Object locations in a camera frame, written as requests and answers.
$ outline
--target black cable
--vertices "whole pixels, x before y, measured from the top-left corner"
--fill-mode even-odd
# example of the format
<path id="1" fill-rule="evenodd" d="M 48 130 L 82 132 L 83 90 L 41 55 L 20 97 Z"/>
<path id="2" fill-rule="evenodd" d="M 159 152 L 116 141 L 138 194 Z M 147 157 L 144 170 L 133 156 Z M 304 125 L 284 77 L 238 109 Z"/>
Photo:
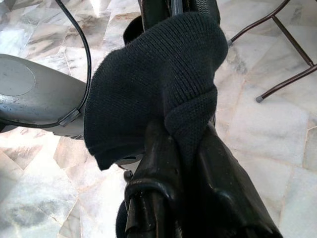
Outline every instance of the black cable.
<path id="1" fill-rule="evenodd" d="M 85 51 L 86 51 L 86 56 L 87 56 L 87 82 L 86 82 L 86 90 L 85 90 L 84 97 L 82 98 L 79 106 L 77 107 L 77 109 L 80 111 L 82 109 L 82 107 L 85 105 L 85 102 L 86 102 L 87 97 L 88 97 L 90 85 L 91 85 L 91 55 L 90 55 L 90 50 L 89 50 L 88 42 L 87 42 L 87 39 L 86 39 L 86 37 L 84 35 L 84 32 L 80 28 L 80 26 L 77 23 L 77 21 L 74 19 L 74 17 L 71 15 L 71 13 L 67 10 L 67 8 L 65 7 L 65 5 L 62 3 L 61 0 L 55 0 L 55 1 L 58 4 L 58 6 L 61 8 L 61 10 L 65 13 L 65 15 L 70 20 L 70 22 L 76 28 L 78 34 L 80 35 L 80 37 L 81 37 L 81 39 L 83 41 L 84 48 L 85 48 Z M 6 120 L 6 119 L 1 119 L 0 118 L 0 122 L 2 122 L 4 124 L 22 126 L 22 127 L 29 127 L 29 128 L 50 128 L 50 127 L 58 126 L 60 121 L 55 122 L 55 123 L 51 123 L 51 124 L 37 125 L 37 124 L 28 124 L 28 123 L 17 122 L 17 121 L 13 121 L 13 120 Z"/>
<path id="2" fill-rule="evenodd" d="M 82 29 L 80 28 L 79 24 L 77 23 L 77 21 L 74 19 L 74 17 L 70 14 L 70 12 L 67 10 L 67 8 L 65 7 L 65 5 L 62 3 L 61 0 L 55 0 L 56 3 L 58 4 L 58 6 L 61 8 L 61 10 L 65 13 L 65 15 L 67 16 L 67 18 L 71 21 L 71 23 L 74 25 L 74 27 L 76 28 L 76 30 L 78 31 L 81 40 L 83 41 L 84 44 L 84 48 L 86 51 L 86 56 L 87 56 L 87 82 L 86 82 L 86 90 L 85 90 L 85 95 L 82 98 L 79 106 L 78 106 L 78 110 L 81 110 L 82 107 L 84 106 L 87 97 L 88 97 L 88 93 L 89 93 L 89 89 L 90 89 L 90 85 L 91 85 L 91 55 L 90 55 L 90 51 L 89 51 L 89 46 L 88 46 L 88 42 L 87 39 L 84 35 L 84 32 L 82 31 Z"/>

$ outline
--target knit fabric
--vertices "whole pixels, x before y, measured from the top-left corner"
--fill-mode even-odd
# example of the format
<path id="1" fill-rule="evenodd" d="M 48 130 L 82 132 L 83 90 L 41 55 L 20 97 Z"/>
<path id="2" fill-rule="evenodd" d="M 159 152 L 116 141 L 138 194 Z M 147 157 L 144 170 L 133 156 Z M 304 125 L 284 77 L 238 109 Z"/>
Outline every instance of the knit fabric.
<path id="1" fill-rule="evenodd" d="M 100 169 L 142 153 L 146 126 L 155 118 L 164 120 L 190 168 L 215 113 L 213 77 L 227 50 L 217 22 L 189 12 L 110 53 L 92 79 L 84 120 L 86 146 Z"/>

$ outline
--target floor tile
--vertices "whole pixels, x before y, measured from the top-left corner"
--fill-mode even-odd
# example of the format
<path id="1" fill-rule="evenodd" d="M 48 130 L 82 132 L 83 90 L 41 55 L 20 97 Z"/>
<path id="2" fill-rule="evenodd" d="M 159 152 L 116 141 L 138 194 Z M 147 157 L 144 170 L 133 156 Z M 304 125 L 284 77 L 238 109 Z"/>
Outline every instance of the floor tile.
<path id="1" fill-rule="evenodd" d="M 303 4 L 301 19 L 299 24 L 302 26 L 315 26 L 317 27 L 317 15 L 315 14 L 317 11 L 317 2 L 308 1 Z"/>
<path id="2" fill-rule="evenodd" d="M 140 15 L 139 12 L 131 12 L 113 16 L 107 26 L 102 49 L 113 51 L 124 47 L 123 33 L 129 23 Z"/>
<path id="3" fill-rule="evenodd" d="M 101 183 L 80 194 L 83 238 L 115 237 L 115 219 L 123 201 L 125 181 L 123 170 L 116 165 L 105 172 L 107 177 Z"/>
<path id="4" fill-rule="evenodd" d="M 307 134 L 303 167 L 317 172 L 317 127 L 310 129 Z"/>
<path id="5" fill-rule="evenodd" d="M 220 67 L 214 76 L 214 84 L 218 89 L 217 109 L 225 110 L 236 105 L 244 77 L 224 67 Z"/>
<path id="6" fill-rule="evenodd" d="M 292 167 L 245 152 L 232 152 L 247 171 L 273 221 L 278 225 Z"/>
<path id="7" fill-rule="evenodd" d="M 68 28 L 68 26 L 41 24 L 27 45 L 27 58 L 34 59 L 57 54 Z"/>
<path id="8" fill-rule="evenodd" d="M 69 10 L 88 10 L 93 11 L 98 16 L 101 12 L 104 12 L 110 0 L 68 0 L 66 1 L 66 7 Z"/>
<path id="9" fill-rule="evenodd" d="M 44 0 L 40 4 L 37 5 L 38 8 L 59 8 L 58 4 L 55 0 Z"/>
<path id="10" fill-rule="evenodd" d="M 259 104 L 255 97 L 261 91 L 245 84 L 229 128 L 228 147 L 301 165 L 308 113 L 277 96 Z"/>
<path id="11" fill-rule="evenodd" d="M 0 150 L 0 203 L 23 175 L 23 170 Z"/>
<path id="12" fill-rule="evenodd" d="M 24 8 L 27 6 L 38 5 L 42 1 L 43 0 L 16 0 L 13 6 L 13 9 L 19 9 L 19 8 Z"/>
<path id="13" fill-rule="evenodd" d="M 317 116 L 310 114 L 307 128 L 312 129 L 314 127 L 317 127 Z"/>
<path id="14" fill-rule="evenodd" d="M 65 238 L 81 238 L 79 203 L 75 204 L 73 210 L 61 227 L 59 235 Z"/>
<path id="15" fill-rule="evenodd" d="M 46 8 L 41 23 L 71 26 L 72 23 L 65 13 L 59 8 Z"/>
<path id="16" fill-rule="evenodd" d="M 231 67 L 239 74 L 247 74 L 276 41 L 276 37 L 245 34 L 229 48 L 223 65 Z"/>
<path id="17" fill-rule="evenodd" d="M 63 236 L 63 235 L 61 235 L 61 234 L 57 234 L 57 237 L 56 238 L 68 238 L 68 237 L 65 237 L 65 236 Z"/>
<path id="18" fill-rule="evenodd" d="M 8 7 L 8 5 L 4 2 L 4 0 L 0 0 L 0 16 L 2 16 L 3 14 L 9 12 L 10 9 Z"/>
<path id="19" fill-rule="evenodd" d="M 0 53 L 25 58 L 25 47 L 34 33 L 44 12 L 42 10 L 18 9 L 7 14 L 7 25 L 0 32 Z"/>
<path id="20" fill-rule="evenodd" d="M 279 3 L 276 1 L 230 1 L 222 5 L 220 8 L 221 27 L 225 31 L 233 31 L 235 34 L 237 34 L 246 26 L 271 13 L 274 9 L 276 9 L 278 4 Z M 301 10 L 302 7 L 299 4 L 288 4 L 277 15 L 277 17 L 281 20 L 281 22 L 283 22 L 284 25 L 297 23 L 300 21 Z M 277 27 L 273 20 L 270 19 L 269 21 L 253 28 L 248 33 L 278 36 L 281 34 L 281 30 Z"/>
<path id="21" fill-rule="evenodd" d="M 75 14 L 75 19 L 81 26 L 91 49 L 101 46 L 109 17 L 109 11 L 103 12 L 99 16 L 94 16 L 90 11 L 79 11 Z M 83 42 L 74 26 L 70 27 L 63 46 L 83 47 Z"/>
<path id="22" fill-rule="evenodd" d="M 78 191 L 85 191 L 108 177 L 107 171 L 98 168 L 95 159 L 64 170 Z"/>
<path id="23" fill-rule="evenodd" d="M 17 9 L 7 13 L 0 13 L 0 31 L 4 28 L 13 27 L 20 19 L 24 9 Z"/>
<path id="24" fill-rule="evenodd" d="M 218 136 L 225 141 L 230 123 L 232 121 L 235 109 L 234 107 L 216 111 L 216 131 Z"/>
<path id="25" fill-rule="evenodd" d="M 140 6 L 138 4 L 138 1 L 134 1 L 134 0 L 125 0 L 125 1 L 112 0 L 108 6 L 108 9 L 111 9 L 111 12 L 114 13 L 112 17 L 118 14 L 140 12 Z"/>
<path id="26" fill-rule="evenodd" d="M 52 68 L 64 74 L 70 75 L 68 62 L 64 52 L 57 53 L 55 55 L 49 55 L 43 58 L 35 58 L 30 60 L 35 63 L 44 65 L 48 68 Z"/>
<path id="27" fill-rule="evenodd" d="M 107 56 L 108 52 L 103 50 L 90 49 L 92 60 L 92 74 L 97 70 L 100 63 Z M 71 76 L 83 82 L 87 81 L 87 58 L 83 48 L 66 47 L 65 55 L 70 69 Z"/>
<path id="28" fill-rule="evenodd" d="M 83 140 L 73 140 L 68 137 L 60 138 L 54 154 L 54 159 L 62 169 L 83 164 L 89 157 L 93 158 Z"/>
<path id="29" fill-rule="evenodd" d="M 317 174 L 295 169 L 285 200 L 280 229 L 285 238 L 316 236 Z"/>
<path id="30" fill-rule="evenodd" d="M 310 57 L 316 61 L 317 49 L 313 42 L 317 41 L 317 28 L 289 26 L 289 30 Z M 295 48 L 285 37 L 281 37 L 277 44 L 275 44 L 251 70 L 246 79 L 268 90 L 274 85 L 308 68 Z M 306 76 L 286 86 L 276 94 L 303 109 L 317 114 L 317 105 L 315 103 L 317 95 L 314 91 L 314 88 L 317 86 L 316 75 L 317 72 Z"/>
<path id="31" fill-rule="evenodd" d="M 78 193 L 53 160 L 53 148 L 37 155 L 0 204 L 1 214 L 6 214 L 2 233 L 14 226 L 21 237 L 56 237 Z"/>
<path id="32" fill-rule="evenodd" d="M 18 127 L 0 134 L 0 150 L 25 169 L 51 136 L 40 129 Z"/>

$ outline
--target metal chair leg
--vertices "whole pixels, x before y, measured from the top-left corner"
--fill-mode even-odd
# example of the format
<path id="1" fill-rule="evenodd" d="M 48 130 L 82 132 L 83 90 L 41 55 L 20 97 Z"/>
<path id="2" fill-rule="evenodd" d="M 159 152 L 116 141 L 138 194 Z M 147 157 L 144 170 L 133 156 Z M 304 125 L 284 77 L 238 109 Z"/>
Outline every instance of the metal chair leg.
<path id="1" fill-rule="evenodd" d="M 246 33 L 247 31 L 251 30 L 252 28 L 262 24 L 263 22 L 266 22 L 267 20 L 271 19 L 273 16 L 277 15 L 289 2 L 290 2 L 290 0 L 284 0 L 284 2 L 282 2 L 281 5 L 278 6 L 273 12 L 271 12 L 267 16 L 261 18 L 260 20 L 252 23 L 251 25 L 247 26 L 243 30 L 241 30 L 237 35 L 235 35 L 234 37 L 232 37 L 228 41 L 228 45 L 231 46 L 233 44 L 233 42 L 235 40 L 237 40 L 240 36 L 242 36 L 244 33 Z"/>
<path id="2" fill-rule="evenodd" d="M 276 91 L 284 88 L 285 86 L 296 82 L 297 80 L 311 74 L 314 73 L 315 71 L 317 71 L 317 64 L 313 65 L 312 67 L 310 67 L 309 69 L 306 69 L 305 71 L 285 80 L 284 82 L 281 82 L 279 84 L 277 84 L 276 86 L 272 87 L 270 90 L 266 91 L 265 93 L 263 93 L 261 96 L 258 96 L 256 98 L 256 101 L 258 103 L 262 102 L 265 98 L 267 98 L 268 96 L 270 96 L 271 94 L 275 93 Z"/>

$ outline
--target marble floor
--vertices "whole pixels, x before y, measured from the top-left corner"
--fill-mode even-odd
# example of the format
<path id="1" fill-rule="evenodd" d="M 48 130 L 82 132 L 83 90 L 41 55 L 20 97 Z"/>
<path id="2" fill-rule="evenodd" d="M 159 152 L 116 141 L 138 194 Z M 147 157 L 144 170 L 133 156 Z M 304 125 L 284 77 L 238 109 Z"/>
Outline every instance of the marble floor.
<path id="1" fill-rule="evenodd" d="M 123 46 L 137 0 L 65 0 L 93 69 Z M 230 38 L 282 0 L 218 0 Z M 317 3 L 291 0 L 279 18 L 317 61 Z M 0 0 L 0 53 L 86 78 L 80 38 L 54 0 Z M 307 65 L 269 21 L 238 39 L 215 76 L 217 131 L 250 175 L 285 238 L 317 238 L 317 72 L 255 97 Z M 0 238 L 112 238 L 123 171 L 99 171 L 83 141 L 39 129 L 0 134 Z"/>

